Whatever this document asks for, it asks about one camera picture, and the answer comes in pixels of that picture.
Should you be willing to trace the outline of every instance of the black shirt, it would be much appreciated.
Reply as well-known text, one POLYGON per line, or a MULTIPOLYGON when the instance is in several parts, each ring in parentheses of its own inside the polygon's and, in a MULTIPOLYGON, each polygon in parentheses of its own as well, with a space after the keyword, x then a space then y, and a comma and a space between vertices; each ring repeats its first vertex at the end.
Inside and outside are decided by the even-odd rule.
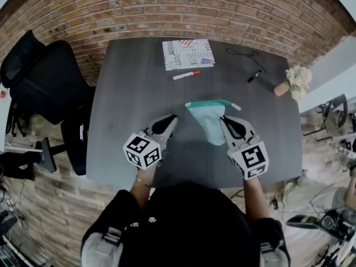
POLYGON ((83 238, 108 227, 122 231, 120 266, 259 266, 260 245, 282 249, 281 224, 249 221, 222 192, 194 184, 157 189, 141 211, 136 199, 119 191, 83 238))

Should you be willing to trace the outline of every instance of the mint green fabric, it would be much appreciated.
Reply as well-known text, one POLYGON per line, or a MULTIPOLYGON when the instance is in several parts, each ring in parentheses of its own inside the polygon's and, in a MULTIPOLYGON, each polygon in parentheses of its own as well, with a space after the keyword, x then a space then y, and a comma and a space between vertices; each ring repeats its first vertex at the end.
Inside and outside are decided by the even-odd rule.
POLYGON ((220 146, 225 143, 223 130, 220 126, 220 117, 225 113, 225 105, 231 102, 225 100, 193 102, 186 104, 188 110, 203 127, 207 141, 220 146))

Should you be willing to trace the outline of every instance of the brick wall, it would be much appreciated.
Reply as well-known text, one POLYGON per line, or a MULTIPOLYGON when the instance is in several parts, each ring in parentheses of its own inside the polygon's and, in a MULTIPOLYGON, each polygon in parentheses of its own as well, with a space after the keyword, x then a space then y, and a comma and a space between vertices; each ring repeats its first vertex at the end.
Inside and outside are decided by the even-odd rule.
POLYGON ((0 61, 29 29, 45 44, 68 41, 95 85, 111 39, 208 38, 310 65, 356 25, 337 0, 9 0, 0 10, 0 61))

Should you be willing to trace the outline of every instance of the gray table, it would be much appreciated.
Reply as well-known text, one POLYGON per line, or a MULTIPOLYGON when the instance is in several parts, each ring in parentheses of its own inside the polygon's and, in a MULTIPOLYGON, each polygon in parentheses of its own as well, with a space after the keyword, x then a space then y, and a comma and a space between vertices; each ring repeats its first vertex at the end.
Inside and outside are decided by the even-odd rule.
POLYGON ((179 117, 169 154, 155 176, 155 186, 194 181, 209 187, 238 187, 241 173, 228 159, 227 145, 207 142, 204 131, 184 106, 187 102, 225 99, 239 105, 225 114, 251 122, 264 140, 270 159, 263 184, 301 175, 302 150, 298 105, 290 93, 281 97, 273 87, 285 78, 285 58, 259 52, 256 59, 268 74, 251 83, 259 67, 244 56, 229 55, 227 47, 241 53, 252 49, 210 42, 215 66, 198 76, 172 81, 173 75, 191 70, 166 71, 162 41, 170 38, 137 38, 111 41, 102 64, 92 107, 87 177, 129 189, 136 168, 126 161, 122 146, 147 122, 164 114, 179 117))

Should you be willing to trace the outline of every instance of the flower bouquet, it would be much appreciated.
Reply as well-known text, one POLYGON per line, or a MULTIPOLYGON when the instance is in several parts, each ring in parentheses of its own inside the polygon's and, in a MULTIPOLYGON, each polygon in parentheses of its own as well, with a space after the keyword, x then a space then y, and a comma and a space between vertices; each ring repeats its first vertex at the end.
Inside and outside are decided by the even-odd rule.
POLYGON ((293 99, 299 101, 306 95, 306 90, 309 89, 308 84, 312 80, 312 73, 305 67, 299 65, 286 70, 286 81, 274 88, 274 93, 281 96, 288 90, 293 99))

